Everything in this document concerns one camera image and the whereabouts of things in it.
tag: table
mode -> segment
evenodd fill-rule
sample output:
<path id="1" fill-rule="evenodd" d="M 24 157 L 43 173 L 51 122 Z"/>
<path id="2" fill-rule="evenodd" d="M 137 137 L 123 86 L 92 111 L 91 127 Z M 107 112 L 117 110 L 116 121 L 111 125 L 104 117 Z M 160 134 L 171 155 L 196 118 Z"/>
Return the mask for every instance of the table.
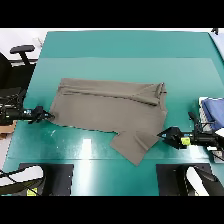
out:
<path id="1" fill-rule="evenodd" d="M 62 77 L 167 86 L 164 128 L 192 130 L 188 111 L 199 96 L 224 97 L 223 61 L 208 33 L 82 31 L 47 34 L 24 107 L 49 110 Z M 4 171 L 21 162 L 74 164 L 72 195 L 158 195 L 156 164 L 209 162 L 202 147 L 176 150 L 158 142 L 135 167 L 109 146 L 114 133 L 19 121 Z M 224 184 L 223 164 L 211 163 Z"/>

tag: chair armrest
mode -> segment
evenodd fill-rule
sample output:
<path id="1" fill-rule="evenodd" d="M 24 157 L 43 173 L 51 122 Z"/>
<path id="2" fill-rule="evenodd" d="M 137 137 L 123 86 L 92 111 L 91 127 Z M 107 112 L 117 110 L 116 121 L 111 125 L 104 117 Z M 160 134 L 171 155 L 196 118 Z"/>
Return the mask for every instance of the chair armrest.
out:
<path id="1" fill-rule="evenodd" d="M 10 50 L 10 54 L 32 52 L 32 51 L 34 51 L 34 49 L 35 49 L 35 47 L 33 45 L 22 45 L 22 46 L 18 46 L 18 47 L 13 47 Z"/>

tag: gray-brown cloth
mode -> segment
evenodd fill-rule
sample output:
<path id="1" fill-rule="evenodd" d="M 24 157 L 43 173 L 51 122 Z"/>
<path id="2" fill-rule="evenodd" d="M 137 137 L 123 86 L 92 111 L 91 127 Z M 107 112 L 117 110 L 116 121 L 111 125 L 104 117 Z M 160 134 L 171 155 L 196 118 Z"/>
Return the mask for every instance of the gray-brown cloth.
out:
<path id="1" fill-rule="evenodd" d="M 60 126 L 116 132 L 111 147 L 138 165 L 162 131 L 165 96 L 164 83 L 63 78 L 50 113 Z"/>

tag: white floor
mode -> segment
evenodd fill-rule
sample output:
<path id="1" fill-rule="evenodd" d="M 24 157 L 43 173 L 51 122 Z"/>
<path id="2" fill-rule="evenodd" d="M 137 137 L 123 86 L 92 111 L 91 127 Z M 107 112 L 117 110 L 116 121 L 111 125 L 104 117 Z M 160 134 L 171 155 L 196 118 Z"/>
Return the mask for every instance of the white floor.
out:
<path id="1" fill-rule="evenodd" d="M 30 29 L 27 29 L 27 30 L 35 30 L 35 32 L 37 32 L 37 34 L 38 34 L 39 30 L 42 30 L 42 31 L 44 30 L 44 32 L 45 32 L 44 37 L 45 37 L 47 31 L 83 31 L 83 30 L 105 30 L 105 29 L 107 29 L 107 28 L 104 28 L 104 29 L 99 29 L 99 28 L 68 28 L 68 29 L 65 29 L 65 28 L 44 28 L 44 29 L 40 29 L 40 28 L 38 28 L 38 29 L 34 29 L 34 28 L 30 28 Z M 121 28 L 114 28 L 114 29 L 108 28 L 108 29 L 109 30 L 121 30 Z M 211 29 L 212 28 L 143 28 L 143 29 L 123 28 L 122 30 L 161 30 L 161 31 L 210 32 Z M 0 33 L 6 32 L 6 31 L 9 32 L 9 30 L 10 29 L 0 29 Z M 224 28 L 220 28 L 219 32 L 223 33 Z M 0 169 L 2 169 L 2 167 L 4 165 L 4 161 L 5 161 L 7 152 L 8 152 L 8 148 L 9 148 L 11 138 L 12 138 L 12 134 L 9 134 L 6 139 L 0 140 Z"/>

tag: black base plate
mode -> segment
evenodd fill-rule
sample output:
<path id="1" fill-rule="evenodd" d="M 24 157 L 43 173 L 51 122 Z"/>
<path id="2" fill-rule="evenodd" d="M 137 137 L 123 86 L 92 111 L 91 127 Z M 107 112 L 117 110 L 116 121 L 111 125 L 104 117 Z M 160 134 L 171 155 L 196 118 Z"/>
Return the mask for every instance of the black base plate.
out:
<path id="1" fill-rule="evenodd" d="M 21 163 L 19 169 L 39 165 L 46 171 L 45 181 L 37 187 L 37 193 L 43 196 L 70 196 L 73 164 Z M 13 194 L 13 196 L 27 196 L 27 191 Z"/>
<path id="2" fill-rule="evenodd" d="M 156 164 L 160 196 L 180 196 L 174 171 L 180 165 L 182 164 Z M 212 173 L 209 163 L 188 163 L 184 165 L 195 165 L 208 173 Z"/>

